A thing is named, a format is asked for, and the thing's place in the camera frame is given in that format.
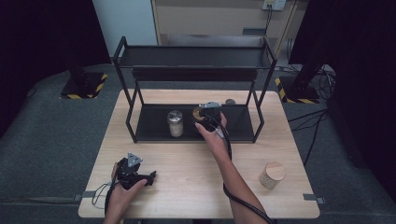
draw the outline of gray carpet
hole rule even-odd
[[[105,72],[108,78],[97,99],[62,100],[59,94],[69,75],[48,77],[35,85],[11,127],[0,140],[0,197],[73,197],[86,187],[97,152],[121,86],[111,65],[87,71]],[[278,76],[292,76],[275,72]],[[144,88],[190,89],[190,83],[149,83]],[[237,84],[193,85],[195,89],[239,90]],[[272,80],[269,90],[276,91]],[[326,108],[283,104],[288,119]],[[293,129],[302,121],[290,123]],[[293,132],[302,159],[315,128]],[[317,196],[326,200],[321,215],[312,220],[278,223],[396,223],[396,205],[367,169],[348,159],[332,120],[319,124],[318,137],[306,171]],[[0,223],[101,223],[78,216],[78,204],[0,203]],[[149,220],[148,223],[191,223],[190,220]],[[216,220],[216,223],[233,223]]]

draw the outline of handheld controller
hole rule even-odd
[[[118,168],[111,182],[110,189],[108,190],[106,195],[105,213],[107,212],[108,202],[110,200],[111,193],[113,192],[113,189],[117,184],[120,183],[124,189],[130,189],[140,180],[147,179],[148,182],[145,186],[152,186],[157,172],[154,171],[149,175],[138,174],[137,171],[139,170],[140,162],[142,161],[142,159],[138,158],[134,154],[128,153],[128,158],[122,158],[122,160],[118,162]]]
[[[202,124],[209,132],[213,132],[221,123],[221,104],[209,102],[204,105],[198,105],[192,110],[194,122]]]

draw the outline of lower shelf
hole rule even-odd
[[[148,105],[142,106],[136,129],[139,141],[203,141],[192,121],[192,110],[198,105]],[[172,110],[183,114],[183,134],[173,137],[166,121]],[[227,131],[233,142],[252,142],[254,138],[248,107],[246,105],[224,105],[221,111],[227,118]]]

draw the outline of glass jar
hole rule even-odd
[[[169,131],[174,137],[180,137],[183,134],[183,115],[178,110],[172,110],[168,114]]]

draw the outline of human arm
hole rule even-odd
[[[223,114],[221,114],[221,123],[224,127],[227,123],[227,120]],[[196,123],[195,126],[197,127],[198,132],[205,139],[210,152],[215,158],[227,190],[231,192],[232,195],[242,199],[247,203],[250,203],[265,213],[262,204],[233,165],[223,139],[219,136],[219,134],[216,132],[208,132],[204,126],[199,123]],[[235,223],[267,223],[264,219],[240,203],[230,200],[230,205],[233,211],[233,219]]]
[[[112,177],[115,175],[117,164],[114,165]],[[145,187],[147,179],[142,179],[130,189],[124,189],[121,184],[117,184],[111,193],[104,224],[118,224],[124,213],[131,204],[132,199],[139,190]]]

